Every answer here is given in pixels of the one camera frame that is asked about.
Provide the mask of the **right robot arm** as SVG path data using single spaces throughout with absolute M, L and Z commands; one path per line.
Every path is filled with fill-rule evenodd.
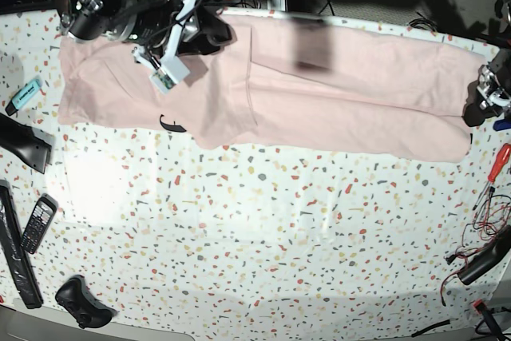
M 184 55 L 209 55 L 232 42 L 229 25 L 206 0 L 53 0 L 61 33 L 75 42 L 99 37 L 133 44 L 132 56 L 149 69 L 162 93 L 191 73 Z

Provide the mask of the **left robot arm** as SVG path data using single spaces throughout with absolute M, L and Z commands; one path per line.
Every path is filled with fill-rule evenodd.
M 499 48 L 496 57 L 478 71 L 477 84 L 469 91 L 463 120 L 469 127 L 482 125 L 496 117 L 496 130 L 510 126 L 510 0 L 497 0 L 496 17 L 506 28 L 494 35 L 482 34 L 478 38 Z

